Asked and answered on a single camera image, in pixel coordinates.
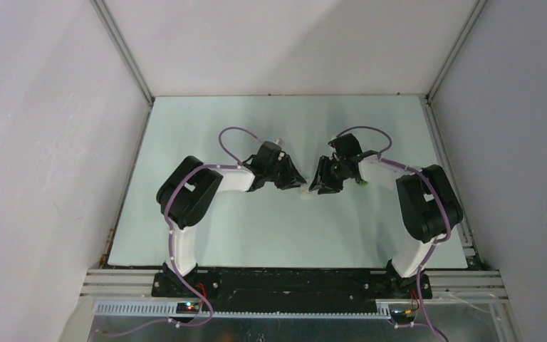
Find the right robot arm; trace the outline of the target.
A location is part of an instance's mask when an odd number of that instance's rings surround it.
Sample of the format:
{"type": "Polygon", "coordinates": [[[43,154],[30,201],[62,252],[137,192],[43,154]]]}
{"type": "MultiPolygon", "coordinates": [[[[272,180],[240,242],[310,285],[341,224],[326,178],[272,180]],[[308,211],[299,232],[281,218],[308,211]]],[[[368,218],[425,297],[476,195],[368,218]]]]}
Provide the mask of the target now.
{"type": "Polygon", "coordinates": [[[464,218],[449,178],[440,165],[415,167],[387,159],[380,151],[363,150],[351,133],[338,135],[328,144],[332,152],[320,157],[309,191],[335,194],[343,190],[346,180],[354,180],[397,192],[409,236],[390,260],[395,273],[387,276],[385,286],[390,295],[403,298],[415,287],[412,277],[424,270],[435,247],[449,240],[464,218]]]}

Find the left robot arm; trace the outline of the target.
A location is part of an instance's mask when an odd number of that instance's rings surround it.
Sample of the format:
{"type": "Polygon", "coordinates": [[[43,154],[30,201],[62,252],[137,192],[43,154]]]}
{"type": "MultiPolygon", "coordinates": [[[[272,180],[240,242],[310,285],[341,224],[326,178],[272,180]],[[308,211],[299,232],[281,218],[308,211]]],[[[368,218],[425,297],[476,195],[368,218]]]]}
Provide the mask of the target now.
{"type": "Polygon", "coordinates": [[[196,230],[220,192],[254,192],[271,182],[279,190],[306,184],[291,156],[275,142],[265,141],[257,153],[236,165],[205,164],[187,156],[157,191],[156,200],[168,224],[168,258],[174,273],[169,287],[178,296],[189,296],[197,287],[190,273],[197,266],[196,230]]]}

